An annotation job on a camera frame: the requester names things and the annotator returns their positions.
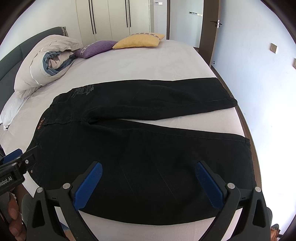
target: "white pillow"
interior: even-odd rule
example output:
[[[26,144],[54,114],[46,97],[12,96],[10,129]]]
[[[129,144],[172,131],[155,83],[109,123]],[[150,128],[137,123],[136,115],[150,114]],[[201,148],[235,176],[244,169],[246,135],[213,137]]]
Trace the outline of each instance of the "white pillow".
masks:
[[[17,115],[20,108],[29,97],[20,98],[14,92],[8,99],[0,114],[0,124],[3,123],[3,129],[6,130],[11,124],[13,118]]]
[[[22,62],[15,77],[15,92],[20,98],[25,98],[34,93],[41,86],[62,77],[71,64],[55,75],[50,75],[44,70],[43,58],[48,52],[73,51],[83,45],[76,39],[61,35],[50,35],[42,39]]]

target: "wall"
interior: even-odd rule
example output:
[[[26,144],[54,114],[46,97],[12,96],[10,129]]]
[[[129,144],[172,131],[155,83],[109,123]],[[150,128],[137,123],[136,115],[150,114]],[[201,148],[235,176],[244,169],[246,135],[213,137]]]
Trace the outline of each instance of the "wall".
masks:
[[[213,61],[247,120],[263,193],[283,233],[296,213],[296,45],[260,0],[222,1]],[[269,50],[270,43],[278,53]]]
[[[81,41],[76,0],[36,0],[9,30],[0,45],[0,60],[28,38],[57,26],[65,26],[69,37]]]
[[[166,35],[167,27],[167,0],[154,0],[162,5],[154,5],[154,32]]]
[[[203,0],[170,1],[170,39],[199,47],[202,17],[189,12],[203,14]]]

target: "bed headboard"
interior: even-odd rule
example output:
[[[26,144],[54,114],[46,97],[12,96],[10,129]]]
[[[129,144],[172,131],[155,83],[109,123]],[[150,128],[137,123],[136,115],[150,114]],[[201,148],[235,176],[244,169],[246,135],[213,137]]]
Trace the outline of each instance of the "bed headboard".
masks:
[[[66,27],[48,29],[27,39],[0,61],[0,113],[14,92],[15,76],[25,57],[39,41],[53,34],[68,36]]]

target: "brown door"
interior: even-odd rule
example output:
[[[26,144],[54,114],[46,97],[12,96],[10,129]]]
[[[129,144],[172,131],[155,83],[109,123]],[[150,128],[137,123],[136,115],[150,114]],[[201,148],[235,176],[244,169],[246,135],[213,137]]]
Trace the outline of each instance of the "brown door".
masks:
[[[221,27],[221,0],[204,0],[202,34],[198,53],[211,67],[218,30]]]

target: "white bed sheet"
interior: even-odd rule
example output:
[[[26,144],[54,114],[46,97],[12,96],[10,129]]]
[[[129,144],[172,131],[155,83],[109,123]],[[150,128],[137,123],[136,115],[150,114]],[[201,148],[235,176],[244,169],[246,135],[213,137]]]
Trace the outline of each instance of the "white bed sheet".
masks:
[[[116,80],[181,80],[202,77],[215,75],[193,47],[173,40],[163,40],[156,48],[118,49],[89,59],[77,59],[62,78],[41,87],[30,96],[7,131],[0,128],[0,144],[5,153],[17,148],[24,152],[32,140],[42,113],[50,106],[55,96],[72,88]],[[164,120],[137,121],[244,136],[235,108]],[[25,188],[34,195],[37,184],[28,173],[25,178]],[[60,210],[58,214],[60,220],[65,223]],[[231,236],[239,214],[240,210],[237,211],[223,240]],[[179,225],[150,226],[106,220],[83,212],[81,215],[97,238],[106,241],[198,240],[213,220],[210,218]]]

